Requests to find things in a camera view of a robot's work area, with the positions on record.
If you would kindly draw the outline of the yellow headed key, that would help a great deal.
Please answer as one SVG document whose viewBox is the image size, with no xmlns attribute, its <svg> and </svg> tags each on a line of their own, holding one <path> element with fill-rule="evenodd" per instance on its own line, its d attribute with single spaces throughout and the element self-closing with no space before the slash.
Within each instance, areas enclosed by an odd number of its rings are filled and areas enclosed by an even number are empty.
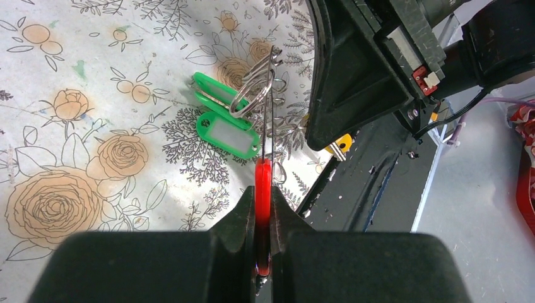
<svg viewBox="0 0 535 303">
<path fill-rule="evenodd" d="M 352 143 L 352 137 L 349 134 L 344 134 L 335 142 L 325 147 L 325 150 L 333 155 L 338 161 L 343 162 L 346 160 L 346 153 L 350 150 Z"/>
</svg>

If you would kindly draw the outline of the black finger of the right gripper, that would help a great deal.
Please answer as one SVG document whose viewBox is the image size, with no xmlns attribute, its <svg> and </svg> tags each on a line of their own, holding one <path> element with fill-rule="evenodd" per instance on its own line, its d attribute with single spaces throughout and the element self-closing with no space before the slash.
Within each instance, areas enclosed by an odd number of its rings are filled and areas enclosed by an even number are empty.
<svg viewBox="0 0 535 303">
<path fill-rule="evenodd" d="M 413 101 L 381 43 L 398 25 L 389 1 L 308 1 L 314 68 L 305 139 L 319 151 L 342 135 Z"/>
</svg>

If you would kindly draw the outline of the large keyring with red handle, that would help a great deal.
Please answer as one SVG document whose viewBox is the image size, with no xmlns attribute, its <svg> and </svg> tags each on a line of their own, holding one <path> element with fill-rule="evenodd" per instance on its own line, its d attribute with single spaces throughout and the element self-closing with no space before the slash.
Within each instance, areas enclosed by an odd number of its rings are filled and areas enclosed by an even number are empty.
<svg viewBox="0 0 535 303">
<path fill-rule="evenodd" d="M 277 67 L 283 63 L 281 53 L 281 49 L 272 46 L 245 74 L 244 84 L 229 108 L 232 117 L 250 121 L 261 143 L 254 172 L 255 267 L 259 276 L 268 276 L 271 269 L 269 226 L 273 187 L 286 181 L 280 162 L 283 152 L 276 149 L 277 137 L 285 123 L 285 118 L 277 115 L 277 109 L 285 103 L 288 86 L 287 80 L 277 76 Z"/>
</svg>

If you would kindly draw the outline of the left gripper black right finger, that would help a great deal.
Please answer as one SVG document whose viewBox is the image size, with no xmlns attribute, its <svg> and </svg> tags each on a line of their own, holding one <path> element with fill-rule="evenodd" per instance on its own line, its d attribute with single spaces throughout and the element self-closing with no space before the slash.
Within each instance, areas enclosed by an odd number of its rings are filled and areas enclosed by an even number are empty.
<svg viewBox="0 0 535 303">
<path fill-rule="evenodd" d="M 429 234 L 313 229 L 272 189 L 273 302 L 470 302 L 445 244 Z"/>
</svg>

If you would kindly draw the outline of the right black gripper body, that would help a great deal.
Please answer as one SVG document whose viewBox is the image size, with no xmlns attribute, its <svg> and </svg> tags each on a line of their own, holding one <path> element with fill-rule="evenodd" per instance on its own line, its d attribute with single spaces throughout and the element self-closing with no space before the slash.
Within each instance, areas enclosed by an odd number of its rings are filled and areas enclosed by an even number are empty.
<svg viewBox="0 0 535 303">
<path fill-rule="evenodd" d="M 402 83 L 425 98 L 445 78 L 446 54 L 433 27 L 447 16 L 446 1 L 356 1 L 373 41 Z"/>
</svg>

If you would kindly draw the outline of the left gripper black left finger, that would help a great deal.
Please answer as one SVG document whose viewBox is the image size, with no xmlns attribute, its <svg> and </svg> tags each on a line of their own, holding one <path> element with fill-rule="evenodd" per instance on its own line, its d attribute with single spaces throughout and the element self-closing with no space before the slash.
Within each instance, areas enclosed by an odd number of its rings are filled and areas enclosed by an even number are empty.
<svg viewBox="0 0 535 303">
<path fill-rule="evenodd" d="M 253 302 L 254 188 L 205 231 L 83 232 L 54 252 L 30 302 Z"/>
</svg>

